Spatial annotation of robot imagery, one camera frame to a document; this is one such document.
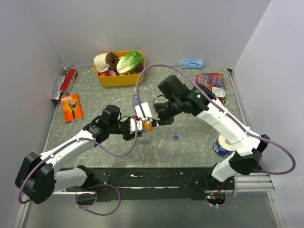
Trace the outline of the orange drink bottle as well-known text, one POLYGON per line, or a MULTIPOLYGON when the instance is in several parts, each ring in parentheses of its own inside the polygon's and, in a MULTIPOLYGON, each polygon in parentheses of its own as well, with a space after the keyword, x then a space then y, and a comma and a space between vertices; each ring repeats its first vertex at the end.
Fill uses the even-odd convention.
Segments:
POLYGON ((154 127, 153 127, 153 125, 152 125, 152 123, 150 121, 144 121, 142 124, 143 124, 142 125, 143 126, 143 130, 145 132, 150 132, 150 131, 152 131, 154 129, 154 127))

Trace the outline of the clear blue water bottle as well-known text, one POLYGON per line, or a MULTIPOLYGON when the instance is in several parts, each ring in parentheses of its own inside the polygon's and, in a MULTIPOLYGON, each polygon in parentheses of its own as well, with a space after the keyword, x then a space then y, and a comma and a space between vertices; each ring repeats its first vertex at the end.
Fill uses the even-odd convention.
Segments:
POLYGON ((139 103, 138 103, 138 99, 137 99, 137 94, 133 94, 132 96, 132 108, 133 108, 133 111, 135 114, 137 114, 136 112, 136 106, 138 106, 139 103))

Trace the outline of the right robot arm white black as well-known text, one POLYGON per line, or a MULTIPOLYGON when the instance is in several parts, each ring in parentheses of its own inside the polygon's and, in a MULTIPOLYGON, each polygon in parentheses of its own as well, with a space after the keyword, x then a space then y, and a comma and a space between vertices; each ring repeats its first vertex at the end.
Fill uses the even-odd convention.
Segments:
POLYGON ((192 114, 212 126, 234 147, 234 152, 215 164, 207 177, 212 189, 219 189, 226 179, 236 174, 249 175, 256 168, 268 143, 260 140, 258 134, 250 132, 238 119, 232 120, 232 114, 225 111, 221 101, 209 89, 204 85, 189 89, 175 75, 164 79, 158 88, 168 100, 154 105, 160 125, 171 124, 180 113, 192 114))

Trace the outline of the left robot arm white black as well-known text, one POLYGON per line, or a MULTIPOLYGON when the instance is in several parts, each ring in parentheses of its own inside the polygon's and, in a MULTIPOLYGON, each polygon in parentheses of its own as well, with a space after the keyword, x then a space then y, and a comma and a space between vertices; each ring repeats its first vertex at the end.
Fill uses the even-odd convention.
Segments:
POLYGON ((18 201, 24 204, 22 195, 40 204, 53 192, 80 187, 84 191, 93 188, 94 174, 85 167, 62 171, 61 168, 79 156, 109 138, 111 134, 121 134, 126 141, 136 140, 143 130, 143 122, 135 115, 120 120, 120 109, 108 105, 101 115, 95 117, 76 136, 60 146, 37 155, 29 153, 23 160, 15 180, 20 189, 18 201))

